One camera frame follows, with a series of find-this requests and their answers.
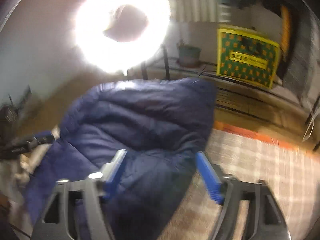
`glowing white ring light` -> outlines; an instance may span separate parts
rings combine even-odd
[[[141,36],[130,42],[106,37],[114,12],[123,5],[132,5],[145,13],[148,25]],[[151,58],[161,45],[170,20],[168,0],[87,0],[76,17],[76,43],[85,58],[106,72],[122,70]]]

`orange rug edge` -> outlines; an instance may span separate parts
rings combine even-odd
[[[271,136],[257,133],[257,132],[253,132],[253,131],[250,131],[250,130],[247,130],[244,128],[236,127],[236,126],[233,126],[233,125],[230,125],[227,123],[215,121],[213,128],[216,130],[220,130],[220,131],[224,131],[224,132],[228,132],[228,133],[232,133],[232,134],[241,135],[243,137],[259,140],[264,143],[277,145],[281,148],[285,148],[288,150],[302,151],[306,155],[310,155],[310,154],[314,155],[313,151],[303,149],[303,148],[299,147],[298,145],[294,145],[294,144],[291,144],[291,143],[288,143],[285,141],[281,141],[281,140],[278,140],[277,138],[272,138]]]

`rug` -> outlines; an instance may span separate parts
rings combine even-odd
[[[292,240],[303,240],[320,217],[320,163],[305,152],[213,129],[207,148],[212,163],[239,180],[263,179],[284,214]],[[234,239],[242,237],[248,203],[238,213]],[[212,201],[196,173],[159,240],[206,240],[221,207]]]

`navy blue quilt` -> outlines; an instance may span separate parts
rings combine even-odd
[[[127,149],[117,195],[102,209],[116,240],[155,240],[182,200],[213,126],[215,87],[204,80],[102,84],[76,100],[24,192],[35,223],[55,182],[85,179]],[[90,239],[81,202],[82,239]]]

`beige checkered blanket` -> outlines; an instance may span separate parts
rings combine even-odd
[[[239,180],[263,179],[274,193],[292,240],[303,240],[320,217],[320,163],[296,152],[212,130],[207,155]],[[241,239],[247,203],[240,206],[234,239]],[[199,174],[159,240],[206,240],[220,206],[210,200]]]

